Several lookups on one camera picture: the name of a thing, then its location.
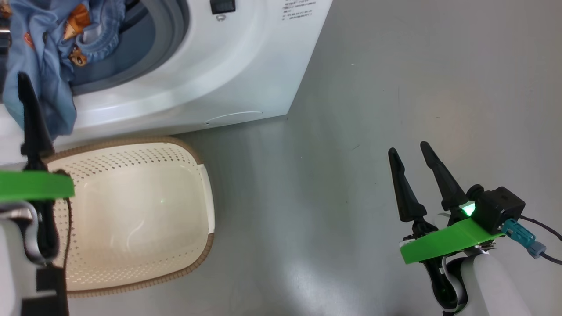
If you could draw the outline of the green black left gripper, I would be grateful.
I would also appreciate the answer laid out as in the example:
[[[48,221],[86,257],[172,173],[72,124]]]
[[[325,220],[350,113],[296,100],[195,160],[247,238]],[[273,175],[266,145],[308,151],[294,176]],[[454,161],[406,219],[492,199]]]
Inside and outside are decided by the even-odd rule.
[[[31,262],[52,262],[60,250],[54,204],[72,198],[73,180],[64,172],[48,172],[44,159],[54,154],[40,103],[28,74],[18,73],[18,97],[23,105],[24,142],[27,157],[24,171],[1,171],[1,218],[28,210],[30,220],[22,233],[25,254]]]

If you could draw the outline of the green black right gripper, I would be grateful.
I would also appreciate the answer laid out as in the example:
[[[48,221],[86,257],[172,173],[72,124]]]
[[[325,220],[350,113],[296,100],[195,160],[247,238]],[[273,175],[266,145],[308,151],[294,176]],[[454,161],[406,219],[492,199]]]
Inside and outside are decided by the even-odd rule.
[[[469,199],[465,192],[430,144],[422,141],[420,149],[437,182],[442,196],[442,208],[448,211],[468,203]],[[407,223],[424,219],[427,210],[418,202],[413,193],[405,176],[405,166],[393,147],[388,150],[388,160],[400,220]],[[407,265],[423,264],[430,278],[434,298],[441,306],[442,312],[458,314],[465,308],[468,294],[461,277],[448,271],[447,258],[459,252],[474,250],[482,244],[491,244],[500,236],[503,236],[503,233],[491,235],[474,220],[465,219],[423,237],[405,239],[400,242],[400,253]]]

